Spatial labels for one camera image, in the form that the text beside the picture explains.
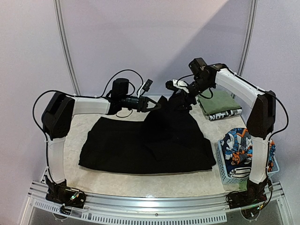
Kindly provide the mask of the black garment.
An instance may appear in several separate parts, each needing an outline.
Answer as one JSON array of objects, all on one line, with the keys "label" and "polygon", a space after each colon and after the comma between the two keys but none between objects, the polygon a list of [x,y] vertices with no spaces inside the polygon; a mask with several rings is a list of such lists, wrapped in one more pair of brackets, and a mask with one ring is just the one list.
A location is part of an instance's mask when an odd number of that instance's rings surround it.
[{"label": "black garment", "polygon": [[216,164],[211,142],[190,114],[182,93],[159,99],[143,121],[101,117],[88,132],[79,166],[125,174],[208,171]]}]

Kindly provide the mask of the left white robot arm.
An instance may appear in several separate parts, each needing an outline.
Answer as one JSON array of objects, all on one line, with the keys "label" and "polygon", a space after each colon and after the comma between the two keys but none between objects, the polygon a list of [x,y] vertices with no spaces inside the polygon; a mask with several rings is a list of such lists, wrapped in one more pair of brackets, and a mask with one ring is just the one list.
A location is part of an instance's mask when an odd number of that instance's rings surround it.
[{"label": "left white robot arm", "polygon": [[142,95],[149,90],[152,80],[147,80],[141,85],[137,96],[128,94],[129,84],[127,78],[117,78],[112,83],[112,89],[102,97],[76,97],[59,91],[54,93],[42,114],[48,178],[51,183],[65,183],[64,142],[75,115],[115,115],[123,108],[147,113],[161,108],[160,103]]}]

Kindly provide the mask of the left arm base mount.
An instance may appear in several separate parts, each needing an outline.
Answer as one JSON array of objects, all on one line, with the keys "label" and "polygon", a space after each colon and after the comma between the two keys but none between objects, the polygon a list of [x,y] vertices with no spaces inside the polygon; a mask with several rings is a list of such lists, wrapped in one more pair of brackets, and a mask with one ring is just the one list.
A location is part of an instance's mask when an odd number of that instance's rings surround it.
[{"label": "left arm base mount", "polygon": [[68,187],[65,184],[50,184],[48,185],[45,199],[66,207],[83,209],[86,194],[79,189]]}]

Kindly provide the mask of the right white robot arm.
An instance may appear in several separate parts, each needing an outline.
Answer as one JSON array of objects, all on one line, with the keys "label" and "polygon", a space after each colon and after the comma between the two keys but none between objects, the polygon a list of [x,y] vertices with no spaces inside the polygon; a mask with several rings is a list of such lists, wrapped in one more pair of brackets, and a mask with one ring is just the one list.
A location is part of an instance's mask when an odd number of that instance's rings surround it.
[{"label": "right white robot arm", "polygon": [[265,91],[233,72],[224,63],[208,65],[202,58],[194,59],[189,67],[194,81],[180,84],[179,80],[165,83],[168,90],[179,91],[188,105],[195,104],[197,95],[217,85],[228,89],[241,98],[251,109],[246,123],[253,144],[251,172],[247,179],[248,190],[243,193],[242,200],[253,204],[260,198],[259,188],[268,183],[268,160],[270,155],[270,139],[276,120],[276,96],[272,91]]}]

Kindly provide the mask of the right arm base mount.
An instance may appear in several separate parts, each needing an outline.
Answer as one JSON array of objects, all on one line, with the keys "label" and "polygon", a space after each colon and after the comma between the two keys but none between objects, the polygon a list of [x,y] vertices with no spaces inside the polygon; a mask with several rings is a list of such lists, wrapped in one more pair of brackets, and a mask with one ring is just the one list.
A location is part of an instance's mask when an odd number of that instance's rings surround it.
[{"label": "right arm base mount", "polygon": [[230,209],[261,204],[258,206],[258,210],[261,210],[270,202],[264,190],[258,194],[248,192],[247,190],[232,191],[226,195],[225,200]]}]

